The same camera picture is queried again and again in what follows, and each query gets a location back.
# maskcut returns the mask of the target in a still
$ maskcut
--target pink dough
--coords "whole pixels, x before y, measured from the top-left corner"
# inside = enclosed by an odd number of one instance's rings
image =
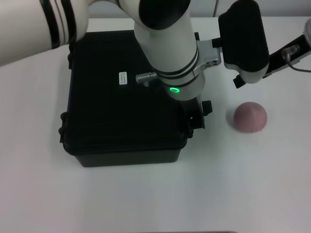
[[[241,104],[234,113],[233,122],[240,132],[254,133],[262,130],[267,124],[267,113],[264,108],[254,102]]]

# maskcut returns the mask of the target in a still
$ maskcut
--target white tabletop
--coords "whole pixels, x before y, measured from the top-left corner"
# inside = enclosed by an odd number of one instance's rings
[[[270,53],[301,35],[307,19],[263,18]],[[201,40],[219,36],[216,18],[192,22]],[[91,19],[89,31],[133,25]],[[83,168],[59,143],[68,53],[0,68],[1,233],[311,232],[310,74],[287,69],[237,90],[235,71],[208,69],[202,96],[214,111],[176,163]],[[311,57],[296,66],[310,68]],[[268,113],[259,133],[227,123],[246,101]]]

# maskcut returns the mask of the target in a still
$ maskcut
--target cable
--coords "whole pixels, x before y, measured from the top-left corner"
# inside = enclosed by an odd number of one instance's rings
[[[300,71],[300,72],[306,72],[306,73],[311,73],[311,70],[307,70],[307,69],[297,69],[295,67],[293,67],[293,65],[290,63],[290,62],[287,62],[288,66],[290,68],[292,68],[293,70],[296,70],[296,71]]]
[[[306,73],[311,73],[311,70],[307,70],[307,69],[298,69],[296,67],[293,67],[293,65],[291,64],[291,55],[297,53],[300,50],[298,45],[294,45],[291,46],[289,48],[285,48],[282,53],[282,57],[284,59],[284,61],[287,63],[287,65],[292,68],[293,70],[296,71],[300,71],[300,72],[306,72]]]

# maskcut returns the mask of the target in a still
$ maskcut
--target black case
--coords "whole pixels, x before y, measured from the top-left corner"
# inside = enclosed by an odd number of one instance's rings
[[[84,167],[175,162],[189,122],[159,81],[136,83],[152,68],[134,32],[87,33],[69,49],[68,109],[59,130],[64,149]],[[120,72],[127,73],[125,85]]]

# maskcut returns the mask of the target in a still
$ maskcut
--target sticker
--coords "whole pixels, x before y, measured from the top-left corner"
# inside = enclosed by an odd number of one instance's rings
[[[126,85],[127,84],[127,73],[126,72],[120,72],[119,73],[119,84],[120,85]]]

